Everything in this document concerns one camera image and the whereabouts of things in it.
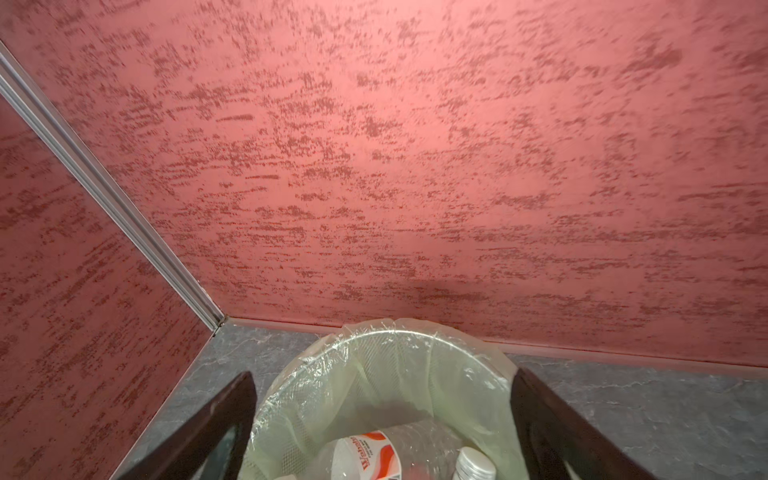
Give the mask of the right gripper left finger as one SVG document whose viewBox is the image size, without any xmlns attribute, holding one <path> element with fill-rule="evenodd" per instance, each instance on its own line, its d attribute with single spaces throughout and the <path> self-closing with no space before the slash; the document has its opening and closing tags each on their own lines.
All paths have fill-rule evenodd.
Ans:
<svg viewBox="0 0 768 480">
<path fill-rule="evenodd" d="M 252 373 L 243 371 L 124 479 L 236 479 L 257 406 Z"/>
</svg>

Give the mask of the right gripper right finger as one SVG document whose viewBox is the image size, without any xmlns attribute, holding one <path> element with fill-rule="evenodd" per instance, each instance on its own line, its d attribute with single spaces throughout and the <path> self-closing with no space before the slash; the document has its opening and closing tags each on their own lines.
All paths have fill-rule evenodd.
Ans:
<svg viewBox="0 0 768 480">
<path fill-rule="evenodd" d="M 654 478 L 524 367 L 510 408 L 531 479 Z"/>
</svg>

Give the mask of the sunflower label bottle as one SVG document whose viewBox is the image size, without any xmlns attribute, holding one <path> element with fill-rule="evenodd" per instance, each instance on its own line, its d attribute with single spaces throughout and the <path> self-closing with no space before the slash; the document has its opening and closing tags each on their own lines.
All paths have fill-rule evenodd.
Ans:
<svg viewBox="0 0 768 480">
<path fill-rule="evenodd" d="M 495 464 L 483 452 L 469 446 L 459 450 L 453 480 L 495 480 L 496 477 Z"/>
</svg>

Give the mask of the red white label water bottle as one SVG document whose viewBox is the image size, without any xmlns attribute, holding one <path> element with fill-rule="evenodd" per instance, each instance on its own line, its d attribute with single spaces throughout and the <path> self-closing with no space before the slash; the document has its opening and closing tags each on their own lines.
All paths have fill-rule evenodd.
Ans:
<svg viewBox="0 0 768 480">
<path fill-rule="evenodd" d="M 450 479 L 464 442 L 426 419 L 329 442 L 298 479 Z"/>
</svg>

